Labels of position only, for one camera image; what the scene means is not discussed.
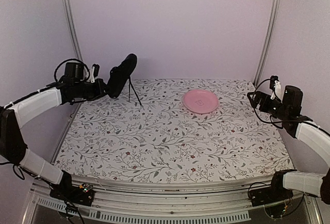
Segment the black shoe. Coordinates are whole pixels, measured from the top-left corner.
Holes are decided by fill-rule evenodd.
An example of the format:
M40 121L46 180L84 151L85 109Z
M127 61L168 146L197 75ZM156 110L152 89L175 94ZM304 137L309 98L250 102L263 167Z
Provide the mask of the black shoe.
M135 54L129 54L120 65L110 70L110 78L106 84L106 93L110 98L115 99L121 94L136 65L137 56Z

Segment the black shoelace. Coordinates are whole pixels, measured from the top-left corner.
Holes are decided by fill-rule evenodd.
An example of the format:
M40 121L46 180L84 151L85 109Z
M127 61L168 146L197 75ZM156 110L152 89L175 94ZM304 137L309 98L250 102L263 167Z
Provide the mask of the black shoelace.
M134 86L132 84L131 77L129 77L128 78L128 101L130 101L131 91L133 91L133 93L135 94L136 99L137 99L139 105L142 107L142 102L141 102L141 100L140 100L140 98L139 98L139 96L138 96L138 94L137 94L137 92L136 92L136 90L135 90L135 88L134 88Z

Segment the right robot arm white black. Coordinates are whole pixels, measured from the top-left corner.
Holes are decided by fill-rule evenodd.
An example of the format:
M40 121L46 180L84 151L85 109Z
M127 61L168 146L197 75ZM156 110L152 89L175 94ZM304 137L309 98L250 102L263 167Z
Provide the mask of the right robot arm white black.
M252 108L258 107L261 112L278 119L292 138L306 144L329 165L329 133L309 117L300 114L303 92L299 88L287 85L282 100L260 91L249 92L247 97ZM278 201L289 196L293 190L320 198L329 205L329 172L304 173L292 169L277 171L266 194L270 201Z

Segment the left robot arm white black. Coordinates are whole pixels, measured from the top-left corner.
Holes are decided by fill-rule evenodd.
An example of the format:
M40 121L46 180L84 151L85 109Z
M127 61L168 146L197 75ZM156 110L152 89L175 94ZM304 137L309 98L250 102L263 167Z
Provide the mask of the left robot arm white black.
M75 186L67 180L70 176L28 149L21 129L42 113L69 103L94 101L105 95L105 84L98 78L99 65L87 66L76 59L66 60L64 75L45 88L37 90L1 107L1 156L37 178L57 185L56 191L65 200L77 195Z

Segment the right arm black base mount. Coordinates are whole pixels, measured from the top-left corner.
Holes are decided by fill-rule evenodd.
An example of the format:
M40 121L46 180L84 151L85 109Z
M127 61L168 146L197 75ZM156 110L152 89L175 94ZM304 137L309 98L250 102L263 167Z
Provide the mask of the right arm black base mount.
M261 206L279 201L289 200L293 197L293 191L282 186L266 185L256 182L250 185L247 196L253 207Z

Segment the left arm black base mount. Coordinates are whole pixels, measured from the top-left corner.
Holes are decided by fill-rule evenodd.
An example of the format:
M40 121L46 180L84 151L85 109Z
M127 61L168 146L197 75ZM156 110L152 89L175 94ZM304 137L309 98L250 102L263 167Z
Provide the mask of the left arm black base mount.
M81 188L79 186L50 185L50 196L68 203L91 206L94 200L95 191L93 189Z

